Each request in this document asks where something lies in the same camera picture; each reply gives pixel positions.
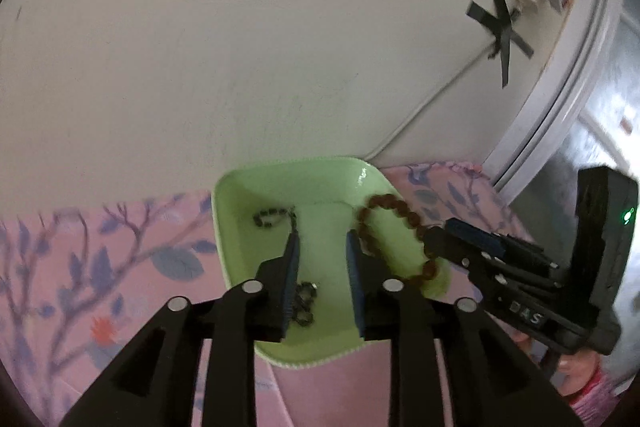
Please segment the person's right hand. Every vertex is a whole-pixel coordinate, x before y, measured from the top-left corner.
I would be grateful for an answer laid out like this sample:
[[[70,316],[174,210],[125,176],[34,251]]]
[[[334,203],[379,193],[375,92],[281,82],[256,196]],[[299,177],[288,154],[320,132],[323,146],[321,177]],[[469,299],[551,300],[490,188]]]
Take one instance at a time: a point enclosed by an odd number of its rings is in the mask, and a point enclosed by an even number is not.
[[[551,382],[575,410],[608,411],[616,406],[611,377],[596,351],[582,348],[574,355],[561,355]]]

